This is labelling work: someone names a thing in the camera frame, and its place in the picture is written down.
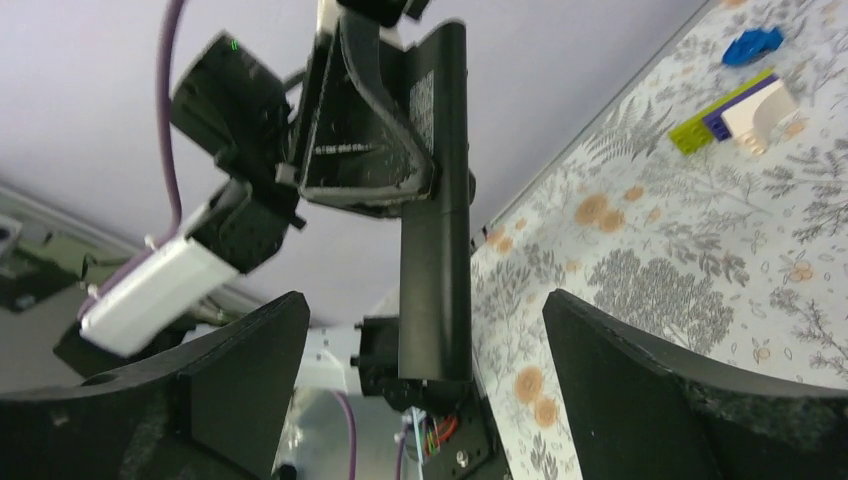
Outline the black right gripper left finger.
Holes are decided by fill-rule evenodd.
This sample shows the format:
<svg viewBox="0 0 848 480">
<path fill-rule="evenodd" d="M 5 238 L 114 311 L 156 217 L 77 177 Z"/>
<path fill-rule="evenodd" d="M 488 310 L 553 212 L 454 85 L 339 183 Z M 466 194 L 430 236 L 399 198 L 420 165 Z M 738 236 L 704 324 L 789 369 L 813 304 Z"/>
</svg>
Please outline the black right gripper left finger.
<svg viewBox="0 0 848 480">
<path fill-rule="evenodd" d="M 289 292 L 78 386 L 1 398 L 5 479 L 268 479 L 310 310 Z"/>
</svg>

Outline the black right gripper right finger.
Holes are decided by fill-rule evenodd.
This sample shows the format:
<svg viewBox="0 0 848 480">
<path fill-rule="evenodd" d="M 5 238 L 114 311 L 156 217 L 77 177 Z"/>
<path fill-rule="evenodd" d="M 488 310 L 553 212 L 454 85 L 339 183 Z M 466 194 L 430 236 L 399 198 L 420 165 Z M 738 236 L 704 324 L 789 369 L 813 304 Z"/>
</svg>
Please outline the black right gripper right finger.
<svg viewBox="0 0 848 480">
<path fill-rule="evenodd" d="M 736 368 L 549 294 L 543 319 L 586 479 L 843 479 L 847 394 Z"/>
</svg>

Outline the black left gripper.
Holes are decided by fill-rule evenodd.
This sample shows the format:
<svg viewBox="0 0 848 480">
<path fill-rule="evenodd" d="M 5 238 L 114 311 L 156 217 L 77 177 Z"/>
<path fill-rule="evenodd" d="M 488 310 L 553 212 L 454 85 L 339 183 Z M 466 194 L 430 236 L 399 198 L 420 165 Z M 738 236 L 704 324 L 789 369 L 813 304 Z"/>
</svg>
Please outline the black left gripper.
<svg viewBox="0 0 848 480">
<path fill-rule="evenodd" d="M 319 10 L 295 143 L 303 198 L 386 218 L 430 197 L 437 167 L 401 104 L 408 53 L 362 14 Z M 304 77 L 300 69 L 279 78 L 222 30 L 180 78 L 171 104 L 171 124 L 297 230 L 306 225 L 297 187 L 276 174 L 290 160 L 287 94 Z"/>
</svg>

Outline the black remote control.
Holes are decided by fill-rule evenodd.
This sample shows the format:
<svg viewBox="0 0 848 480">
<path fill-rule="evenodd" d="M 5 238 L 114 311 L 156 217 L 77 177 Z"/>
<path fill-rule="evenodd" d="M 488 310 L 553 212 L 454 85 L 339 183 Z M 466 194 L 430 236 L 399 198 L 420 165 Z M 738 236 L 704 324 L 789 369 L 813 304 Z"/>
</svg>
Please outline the black remote control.
<svg viewBox="0 0 848 480">
<path fill-rule="evenodd" d="M 402 209 L 400 377 L 472 378 L 466 26 L 447 21 L 406 56 L 406 105 L 439 169 L 430 198 Z"/>
</svg>

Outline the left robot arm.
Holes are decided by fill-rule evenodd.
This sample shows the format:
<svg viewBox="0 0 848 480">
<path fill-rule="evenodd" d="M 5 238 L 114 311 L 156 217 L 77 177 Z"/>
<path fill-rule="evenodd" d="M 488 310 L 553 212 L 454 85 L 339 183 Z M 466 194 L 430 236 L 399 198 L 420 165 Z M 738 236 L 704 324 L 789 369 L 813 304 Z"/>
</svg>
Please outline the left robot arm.
<svg viewBox="0 0 848 480">
<path fill-rule="evenodd" d="M 273 257 L 305 225 L 301 200 L 397 218 L 441 176 L 383 79 L 404 56 L 397 24 L 419 20 L 425 2 L 320 2 L 312 55 L 287 79 L 221 33 L 172 87 L 183 9 L 166 7 L 156 67 L 171 225 L 90 286 L 78 314 L 83 339 L 125 358 Z"/>
</svg>

